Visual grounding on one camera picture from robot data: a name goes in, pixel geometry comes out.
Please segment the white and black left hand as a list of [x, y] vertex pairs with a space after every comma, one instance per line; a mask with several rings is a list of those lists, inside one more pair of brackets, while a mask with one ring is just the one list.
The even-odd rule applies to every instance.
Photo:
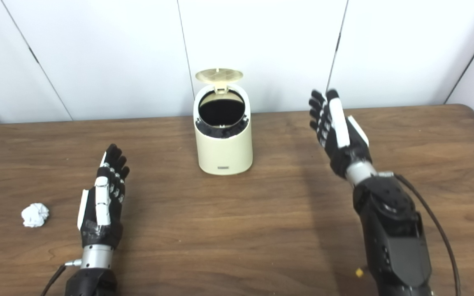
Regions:
[[81, 245], [103, 244], [116, 249], [123, 236], [121, 215], [130, 173], [126, 156], [112, 143], [104, 152], [94, 185], [82, 191], [77, 228]]

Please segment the white and black right hand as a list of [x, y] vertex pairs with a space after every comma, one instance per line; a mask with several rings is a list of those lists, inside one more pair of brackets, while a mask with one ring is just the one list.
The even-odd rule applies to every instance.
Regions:
[[332, 171], [356, 185], [376, 175], [367, 135], [353, 116], [345, 116], [335, 89], [325, 95], [312, 90], [309, 99], [310, 126], [330, 159]]

